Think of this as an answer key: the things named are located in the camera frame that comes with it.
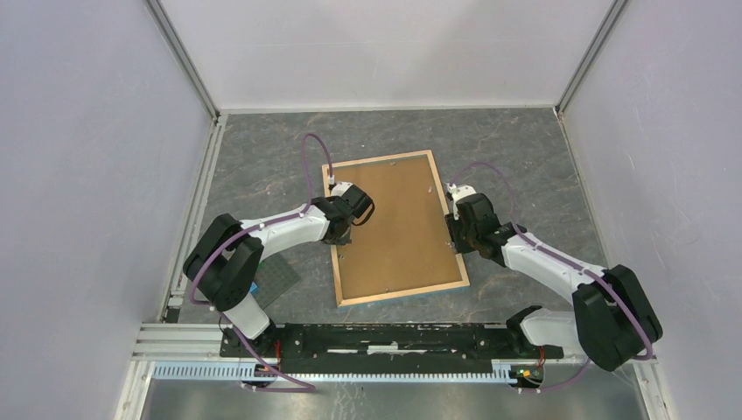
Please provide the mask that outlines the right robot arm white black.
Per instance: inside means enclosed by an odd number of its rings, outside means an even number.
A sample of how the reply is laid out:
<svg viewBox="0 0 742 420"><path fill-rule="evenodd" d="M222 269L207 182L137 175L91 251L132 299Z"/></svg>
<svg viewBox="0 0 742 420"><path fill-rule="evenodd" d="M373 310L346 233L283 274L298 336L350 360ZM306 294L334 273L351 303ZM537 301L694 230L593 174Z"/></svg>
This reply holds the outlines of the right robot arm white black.
<svg viewBox="0 0 742 420"><path fill-rule="evenodd" d="M664 331L631 269L580 261L525 227L500 222L491 200L469 185L450 185L445 196L451 204L445 222L457 253L477 253L520 272L571 305L568 311L533 306L513 316L505 334L511 354L527 357L539 346L560 347L585 354L609 372L653 356Z"/></svg>

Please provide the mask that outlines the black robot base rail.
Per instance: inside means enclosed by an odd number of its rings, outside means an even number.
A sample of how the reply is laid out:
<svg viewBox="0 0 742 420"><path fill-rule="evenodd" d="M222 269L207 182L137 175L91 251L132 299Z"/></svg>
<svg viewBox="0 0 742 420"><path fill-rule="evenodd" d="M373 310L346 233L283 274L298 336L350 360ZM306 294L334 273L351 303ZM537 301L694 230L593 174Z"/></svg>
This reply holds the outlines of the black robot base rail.
<svg viewBox="0 0 742 420"><path fill-rule="evenodd" d="M286 374L484 374L494 360L555 360L504 324L271 325L251 346Z"/></svg>

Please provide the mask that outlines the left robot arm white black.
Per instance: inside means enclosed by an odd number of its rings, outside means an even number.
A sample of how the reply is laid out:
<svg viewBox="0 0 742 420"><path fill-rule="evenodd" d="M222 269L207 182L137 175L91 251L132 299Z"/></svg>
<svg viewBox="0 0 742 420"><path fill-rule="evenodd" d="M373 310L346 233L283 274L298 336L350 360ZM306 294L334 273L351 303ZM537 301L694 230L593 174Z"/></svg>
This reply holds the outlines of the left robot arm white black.
<svg viewBox="0 0 742 420"><path fill-rule="evenodd" d="M366 192L339 182L328 196L269 218L237 220L224 213L212 221L183 264L183 274L203 295L192 301L223 314L241 333L243 347L264 356L273 349L275 334L251 291L260 263L305 243L346 245L352 228L365 224L374 211Z"/></svg>

